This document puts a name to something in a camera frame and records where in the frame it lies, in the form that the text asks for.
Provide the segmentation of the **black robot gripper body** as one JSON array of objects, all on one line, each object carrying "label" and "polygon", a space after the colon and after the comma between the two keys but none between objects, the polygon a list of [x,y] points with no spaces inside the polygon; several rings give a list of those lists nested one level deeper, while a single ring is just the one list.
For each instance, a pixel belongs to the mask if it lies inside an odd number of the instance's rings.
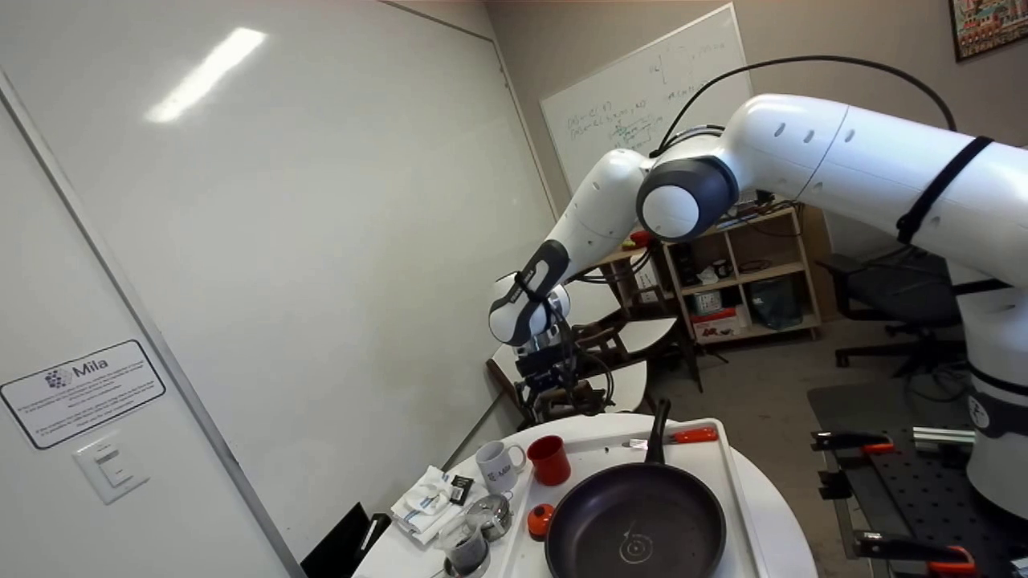
[{"label": "black robot gripper body", "polygon": [[603,359],[572,326],[547,335],[518,355],[514,393],[532,423],[602,414],[613,384]]}]

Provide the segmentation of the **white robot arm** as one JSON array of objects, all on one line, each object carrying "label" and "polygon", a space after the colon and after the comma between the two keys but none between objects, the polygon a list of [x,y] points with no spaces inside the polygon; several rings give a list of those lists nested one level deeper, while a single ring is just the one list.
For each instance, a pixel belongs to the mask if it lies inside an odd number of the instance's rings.
[{"label": "white robot arm", "polygon": [[488,325],[524,346],[552,326],[549,292],[643,228],[690,240],[773,193],[845,214],[944,259],[959,297],[978,442],[972,487],[1028,517],[1028,149],[985,135],[790,93],[747,99],[715,138],[613,148],[535,256],[491,290]]}]

